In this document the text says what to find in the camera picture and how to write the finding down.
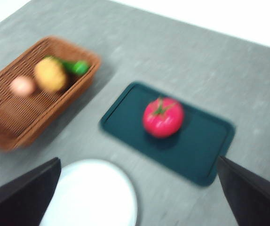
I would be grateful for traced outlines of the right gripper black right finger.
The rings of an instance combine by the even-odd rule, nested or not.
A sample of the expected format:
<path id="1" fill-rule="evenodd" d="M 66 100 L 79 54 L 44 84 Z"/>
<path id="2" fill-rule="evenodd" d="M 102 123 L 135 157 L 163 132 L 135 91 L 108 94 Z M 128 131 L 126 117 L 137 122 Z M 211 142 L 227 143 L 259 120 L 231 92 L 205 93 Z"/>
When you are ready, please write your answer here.
<path id="1" fill-rule="evenodd" d="M 270 226 L 270 181 L 223 156 L 217 172 L 237 224 Z"/>

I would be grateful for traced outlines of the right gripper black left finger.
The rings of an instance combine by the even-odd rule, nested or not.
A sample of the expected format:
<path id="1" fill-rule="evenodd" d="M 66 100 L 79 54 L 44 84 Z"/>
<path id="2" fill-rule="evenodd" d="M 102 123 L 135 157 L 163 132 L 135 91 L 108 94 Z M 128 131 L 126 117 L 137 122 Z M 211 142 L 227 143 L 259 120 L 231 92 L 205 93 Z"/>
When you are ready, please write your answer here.
<path id="1" fill-rule="evenodd" d="M 38 226 L 61 174 L 55 157 L 0 187 L 0 226 Z"/>

